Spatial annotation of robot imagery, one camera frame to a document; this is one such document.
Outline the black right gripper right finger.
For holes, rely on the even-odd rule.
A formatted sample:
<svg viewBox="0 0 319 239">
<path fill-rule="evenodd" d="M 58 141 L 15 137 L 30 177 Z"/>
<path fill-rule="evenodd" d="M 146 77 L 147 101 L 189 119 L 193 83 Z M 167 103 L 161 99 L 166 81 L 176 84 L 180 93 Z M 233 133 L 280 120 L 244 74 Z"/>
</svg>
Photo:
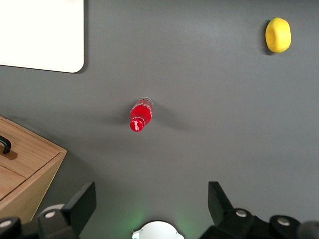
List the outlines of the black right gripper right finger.
<svg viewBox="0 0 319 239">
<path fill-rule="evenodd" d="M 269 224 L 249 211 L 234 208 L 218 182 L 208 183 L 208 208 L 214 225 L 202 239 L 270 239 Z"/>
</svg>

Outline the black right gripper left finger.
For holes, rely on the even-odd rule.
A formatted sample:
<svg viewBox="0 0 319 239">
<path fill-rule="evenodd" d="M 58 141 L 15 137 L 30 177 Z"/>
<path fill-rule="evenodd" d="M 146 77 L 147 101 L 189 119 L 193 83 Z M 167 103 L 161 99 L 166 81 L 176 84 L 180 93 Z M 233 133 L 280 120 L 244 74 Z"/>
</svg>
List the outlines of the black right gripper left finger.
<svg viewBox="0 0 319 239">
<path fill-rule="evenodd" d="M 37 217 L 39 238 L 78 239 L 95 209 L 95 183 L 88 182 L 66 204 L 50 206 Z"/>
</svg>

